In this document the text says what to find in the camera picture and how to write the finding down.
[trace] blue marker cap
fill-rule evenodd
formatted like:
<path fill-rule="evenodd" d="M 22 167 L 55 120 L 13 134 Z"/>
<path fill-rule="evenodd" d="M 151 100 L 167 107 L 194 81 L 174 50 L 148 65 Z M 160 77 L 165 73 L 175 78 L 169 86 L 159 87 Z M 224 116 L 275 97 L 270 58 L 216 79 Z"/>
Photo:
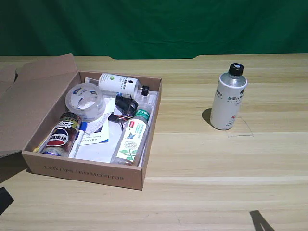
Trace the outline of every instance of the blue marker cap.
<path fill-rule="evenodd" d="M 88 123 L 86 123 L 86 122 L 81 122 L 80 129 L 79 129 L 79 130 L 81 130 L 81 131 L 86 131 L 87 126 L 88 126 Z"/>

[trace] marker pen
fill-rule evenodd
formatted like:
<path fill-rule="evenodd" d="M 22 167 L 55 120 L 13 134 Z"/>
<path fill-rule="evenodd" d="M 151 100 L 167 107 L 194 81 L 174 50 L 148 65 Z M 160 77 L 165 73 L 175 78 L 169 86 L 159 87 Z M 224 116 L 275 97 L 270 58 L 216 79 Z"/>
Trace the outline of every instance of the marker pen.
<path fill-rule="evenodd" d="M 78 152 L 78 149 L 79 149 L 82 137 L 85 134 L 85 131 L 87 129 L 87 125 L 88 124 L 86 122 L 82 122 L 81 123 L 80 129 L 79 129 L 79 133 L 78 133 L 77 138 L 76 138 L 76 140 L 75 140 L 75 142 L 73 144 L 72 150 L 69 153 L 69 156 L 68 156 L 69 158 L 75 158 L 76 157 L 76 154 Z"/>

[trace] bottle neck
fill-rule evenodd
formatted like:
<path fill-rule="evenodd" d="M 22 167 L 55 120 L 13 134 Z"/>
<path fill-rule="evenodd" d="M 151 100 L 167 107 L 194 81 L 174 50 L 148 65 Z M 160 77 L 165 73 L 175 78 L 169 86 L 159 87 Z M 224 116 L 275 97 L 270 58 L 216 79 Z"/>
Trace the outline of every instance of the bottle neck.
<path fill-rule="evenodd" d="M 234 75 L 231 75 L 230 73 L 229 73 L 229 76 L 230 76 L 232 79 L 239 79 L 239 78 L 240 78 L 240 76 L 234 76 Z"/>

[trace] white spray can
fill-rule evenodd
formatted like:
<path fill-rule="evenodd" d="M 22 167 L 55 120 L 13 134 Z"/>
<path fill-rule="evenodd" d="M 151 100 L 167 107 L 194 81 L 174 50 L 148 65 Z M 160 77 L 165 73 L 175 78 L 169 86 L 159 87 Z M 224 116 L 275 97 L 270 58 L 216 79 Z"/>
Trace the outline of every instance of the white spray can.
<path fill-rule="evenodd" d="M 232 128 L 243 99 L 247 79 L 242 76 L 243 65 L 233 63 L 229 71 L 219 77 L 210 122 L 219 130 Z"/>

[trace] tape roll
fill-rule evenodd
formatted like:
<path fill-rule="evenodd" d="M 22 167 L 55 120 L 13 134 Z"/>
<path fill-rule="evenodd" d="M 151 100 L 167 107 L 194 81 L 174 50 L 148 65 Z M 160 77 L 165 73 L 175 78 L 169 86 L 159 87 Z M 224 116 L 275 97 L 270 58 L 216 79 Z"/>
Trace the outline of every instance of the tape roll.
<path fill-rule="evenodd" d="M 92 83 L 74 86 L 67 93 L 65 104 L 70 112 L 79 115 L 87 123 L 98 119 L 105 111 L 102 92 Z"/>

